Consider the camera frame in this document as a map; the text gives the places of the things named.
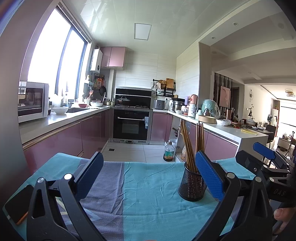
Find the oven handle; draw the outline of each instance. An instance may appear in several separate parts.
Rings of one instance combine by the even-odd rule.
[[[121,120],[134,120],[134,121],[145,121],[145,119],[130,119],[130,118],[120,118],[120,117],[117,117],[117,119],[121,119]]]

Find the utensil holder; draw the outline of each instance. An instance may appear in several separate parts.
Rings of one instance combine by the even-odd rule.
[[[203,198],[207,185],[201,174],[191,172],[184,164],[185,170],[178,193],[181,198],[195,202]]]

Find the microwave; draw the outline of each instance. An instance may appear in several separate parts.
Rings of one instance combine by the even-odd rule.
[[[20,81],[17,94],[18,121],[47,117],[49,85]]]

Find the bottle label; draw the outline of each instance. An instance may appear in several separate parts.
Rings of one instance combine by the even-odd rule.
[[[173,151],[165,151],[165,159],[172,159],[174,157]]]

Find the human hand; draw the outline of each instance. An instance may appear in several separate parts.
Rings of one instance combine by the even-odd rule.
[[[296,211],[296,207],[279,208],[274,211],[274,218],[278,221],[283,221],[282,225],[275,232],[275,234],[279,234],[284,230],[288,222],[293,217],[295,211]]]

